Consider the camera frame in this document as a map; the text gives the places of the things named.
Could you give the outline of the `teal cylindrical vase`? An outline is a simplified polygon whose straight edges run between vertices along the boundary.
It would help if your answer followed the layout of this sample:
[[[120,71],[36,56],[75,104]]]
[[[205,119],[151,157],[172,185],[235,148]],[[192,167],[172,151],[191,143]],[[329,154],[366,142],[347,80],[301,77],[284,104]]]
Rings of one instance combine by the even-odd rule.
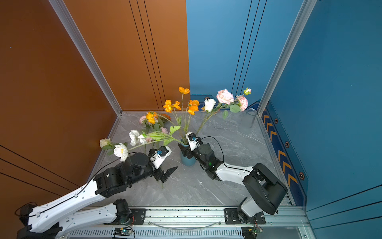
[[[188,144],[178,144],[181,150],[181,162],[185,166],[193,166],[196,163],[196,159],[192,156],[191,148]]]

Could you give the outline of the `white rose flower stem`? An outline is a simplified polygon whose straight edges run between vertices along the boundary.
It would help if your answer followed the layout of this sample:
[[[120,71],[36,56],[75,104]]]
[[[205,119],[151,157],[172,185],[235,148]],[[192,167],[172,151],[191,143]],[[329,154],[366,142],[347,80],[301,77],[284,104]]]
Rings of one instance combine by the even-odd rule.
[[[214,99],[208,98],[205,99],[205,105],[203,107],[203,110],[205,111],[205,118],[203,119],[200,127],[197,130],[197,134],[201,131],[201,129],[204,127],[208,119],[212,116],[212,112],[215,108],[216,101]]]

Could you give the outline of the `orange poppy flower stem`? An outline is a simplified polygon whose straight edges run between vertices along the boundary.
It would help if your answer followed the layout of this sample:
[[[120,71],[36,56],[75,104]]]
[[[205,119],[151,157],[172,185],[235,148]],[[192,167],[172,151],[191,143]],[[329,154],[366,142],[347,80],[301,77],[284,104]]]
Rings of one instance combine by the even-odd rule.
[[[163,105],[165,114],[169,115],[172,120],[167,121],[163,118],[162,121],[164,122],[164,127],[168,131],[170,126],[181,126],[181,129],[176,131],[173,134],[173,137],[180,140],[183,144],[189,144],[186,138],[186,134],[189,132],[191,117],[194,116],[197,111],[199,111],[200,103],[197,100],[189,100],[188,102],[186,101],[186,96],[191,93],[190,89],[179,87],[178,91],[181,94],[181,99],[179,101],[172,101],[167,99]],[[149,113],[156,113],[159,117],[161,117],[160,113],[154,111],[150,111]]]

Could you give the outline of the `pink rose flower stem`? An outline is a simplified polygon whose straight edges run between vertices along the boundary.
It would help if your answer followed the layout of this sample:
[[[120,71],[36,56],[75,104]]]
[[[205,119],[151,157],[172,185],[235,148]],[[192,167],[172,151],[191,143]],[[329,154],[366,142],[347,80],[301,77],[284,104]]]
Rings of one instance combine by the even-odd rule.
[[[245,111],[249,105],[246,97],[251,94],[251,88],[244,89],[243,94],[237,95],[236,97],[227,89],[218,91],[216,96],[216,105],[212,112],[212,116],[218,114],[220,111],[223,111],[223,118],[225,119],[228,116],[228,112],[238,113]]]

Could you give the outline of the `cream flower stem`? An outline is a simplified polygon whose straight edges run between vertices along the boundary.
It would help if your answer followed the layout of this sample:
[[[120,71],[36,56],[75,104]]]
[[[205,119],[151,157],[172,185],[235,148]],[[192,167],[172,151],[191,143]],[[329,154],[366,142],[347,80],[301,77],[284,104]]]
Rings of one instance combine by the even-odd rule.
[[[115,155],[116,153],[117,156],[120,155],[119,149],[117,148],[117,150],[115,150],[118,144],[112,142],[110,138],[102,138],[99,141],[99,146],[102,150],[106,151],[107,155]]]

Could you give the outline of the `clear glass cylinder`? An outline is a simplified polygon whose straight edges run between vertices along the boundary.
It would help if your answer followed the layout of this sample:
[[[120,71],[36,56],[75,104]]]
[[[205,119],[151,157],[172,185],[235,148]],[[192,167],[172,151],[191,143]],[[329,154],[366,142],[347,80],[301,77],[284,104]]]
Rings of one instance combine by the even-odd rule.
[[[242,118],[240,126],[245,129],[251,128],[254,124],[256,116],[257,116],[257,111],[254,108],[247,109]]]

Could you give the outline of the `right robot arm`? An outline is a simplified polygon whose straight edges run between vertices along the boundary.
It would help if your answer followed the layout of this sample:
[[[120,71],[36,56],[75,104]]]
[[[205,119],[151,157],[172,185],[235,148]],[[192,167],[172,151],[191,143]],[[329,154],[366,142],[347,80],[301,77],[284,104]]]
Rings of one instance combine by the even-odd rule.
[[[223,163],[218,159],[211,146],[201,144],[198,147],[178,145],[184,157],[195,158],[209,178],[243,185],[250,196],[237,207],[238,221],[249,224],[261,212],[273,215],[287,195],[287,186],[265,165],[257,163],[253,167],[242,167]]]

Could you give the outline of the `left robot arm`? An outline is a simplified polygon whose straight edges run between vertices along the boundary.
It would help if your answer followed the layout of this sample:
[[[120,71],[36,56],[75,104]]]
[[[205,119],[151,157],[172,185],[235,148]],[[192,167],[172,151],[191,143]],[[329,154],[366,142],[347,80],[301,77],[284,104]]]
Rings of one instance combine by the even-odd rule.
[[[24,227],[19,239],[58,239],[68,233],[99,224],[121,224],[130,219],[131,211],[124,199],[103,207],[86,210],[90,204],[126,191],[148,177],[165,182],[176,170],[163,171],[160,166],[172,153],[167,146],[151,149],[149,154],[135,153],[126,161],[98,173],[84,186],[43,206],[21,207],[19,219]]]

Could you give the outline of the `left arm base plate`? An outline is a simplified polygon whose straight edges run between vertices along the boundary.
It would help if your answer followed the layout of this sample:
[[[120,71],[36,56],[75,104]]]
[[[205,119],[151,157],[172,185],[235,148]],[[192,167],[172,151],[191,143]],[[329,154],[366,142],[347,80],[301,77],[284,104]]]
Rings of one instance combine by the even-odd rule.
[[[125,216],[121,220],[122,225],[134,226],[134,225],[143,225],[147,210],[144,208],[133,208],[130,210],[130,215]]]

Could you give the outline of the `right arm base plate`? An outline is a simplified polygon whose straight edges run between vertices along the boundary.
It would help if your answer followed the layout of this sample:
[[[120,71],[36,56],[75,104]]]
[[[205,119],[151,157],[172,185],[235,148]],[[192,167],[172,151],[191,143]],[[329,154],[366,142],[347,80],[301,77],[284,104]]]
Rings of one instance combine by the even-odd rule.
[[[255,225],[265,225],[266,220],[263,212],[259,212],[252,217],[246,216],[242,212],[238,212],[234,208],[225,208],[224,209],[224,219],[227,225],[236,225],[236,224],[255,224]]]

